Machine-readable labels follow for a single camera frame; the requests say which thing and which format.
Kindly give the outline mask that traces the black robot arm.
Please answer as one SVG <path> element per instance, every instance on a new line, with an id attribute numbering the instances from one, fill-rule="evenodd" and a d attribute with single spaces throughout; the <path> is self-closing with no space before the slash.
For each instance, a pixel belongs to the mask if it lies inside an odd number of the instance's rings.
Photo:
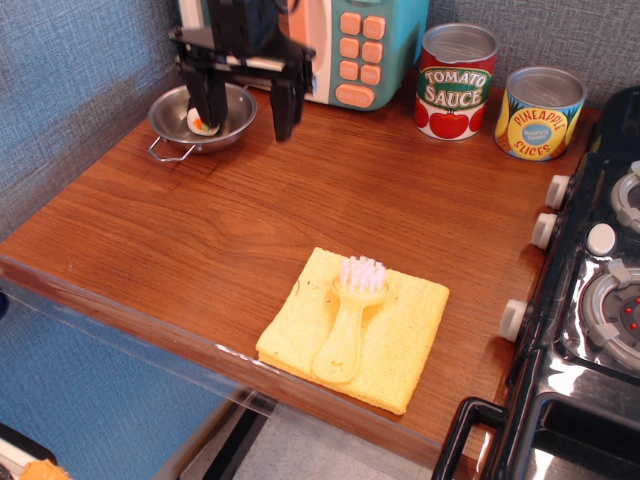
<path id="1" fill-rule="evenodd" d="M 228 114 L 226 85 L 262 84 L 270 90 L 276 140 L 292 135 L 301 120 L 304 96 L 314 90 L 314 49 L 288 38 L 278 1 L 210 1 L 210 25 L 176 27 L 178 65 L 192 104 L 209 127 Z"/>

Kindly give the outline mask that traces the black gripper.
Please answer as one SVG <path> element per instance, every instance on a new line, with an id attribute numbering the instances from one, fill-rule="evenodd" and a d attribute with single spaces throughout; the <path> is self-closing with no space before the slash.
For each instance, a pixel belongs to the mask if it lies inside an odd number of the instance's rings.
<path id="1" fill-rule="evenodd" d="M 206 125 L 220 126 L 228 113 L 226 86 L 220 79 L 273 81 L 270 103 L 275 137 L 278 142 L 291 138 L 301 120 L 304 95 L 317 86 L 313 49 L 289 39 L 279 27 L 260 38 L 242 27 L 176 27 L 169 38 L 178 45 L 185 85 Z"/>

